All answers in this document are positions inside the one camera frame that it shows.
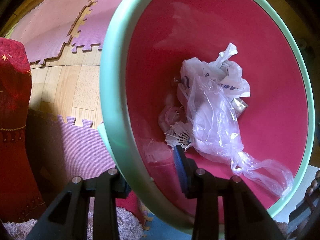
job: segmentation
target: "plastic bag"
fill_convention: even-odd
[[[250,86],[242,78],[242,68],[236,62],[228,60],[237,53],[236,46],[230,43],[213,62],[206,63],[196,57],[184,60],[180,71],[184,92],[189,95],[194,76],[205,76],[220,83],[229,98],[249,97]]]
[[[243,152],[236,113],[217,82],[203,75],[193,77],[187,119],[192,124],[191,145],[200,155],[230,164],[233,173],[242,173],[277,196],[291,191],[293,176],[287,167],[275,160],[258,161]]]

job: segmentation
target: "transparent plastic packaging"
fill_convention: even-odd
[[[192,124],[191,145],[208,160],[230,164],[277,196],[292,189],[291,171],[276,160],[259,161],[243,152],[236,113],[221,86],[195,75],[189,91],[187,119]]]

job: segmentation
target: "wooden floor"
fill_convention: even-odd
[[[320,109],[320,42],[305,26],[300,17],[284,0],[267,0],[281,16],[295,39],[304,39],[312,46],[316,58],[309,66],[309,75],[313,87],[316,109]],[[86,8],[71,35],[76,37],[80,24],[83,24]],[[66,45],[57,59],[47,60],[45,67],[37,64],[32,68],[32,94],[30,108],[44,112],[61,114],[66,121],[67,116],[77,118],[76,125],[81,126],[81,119],[94,121],[93,128],[102,121],[99,95],[99,64],[101,52],[98,46],[93,46],[91,52],[82,52],[79,48],[76,54],[71,52],[71,45]],[[320,167],[320,148],[315,140],[310,164]]]

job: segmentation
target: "gold trim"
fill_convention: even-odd
[[[19,127],[19,128],[16,128],[16,129],[5,129],[5,128],[0,128],[0,131],[16,131],[16,130],[21,130],[23,128],[25,128],[26,126],[22,126],[22,127]]]

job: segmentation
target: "white surface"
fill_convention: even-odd
[[[273,218],[278,222],[288,222],[290,213],[296,208],[296,205],[303,199],[306,189],[310,186],[311,181],[315,178],[316,172],[319,168],[308,165],[306,174],[304,175],[300,186],[298,187],[296,193],[289,200],[289,202],[284,206],[284,208]]]

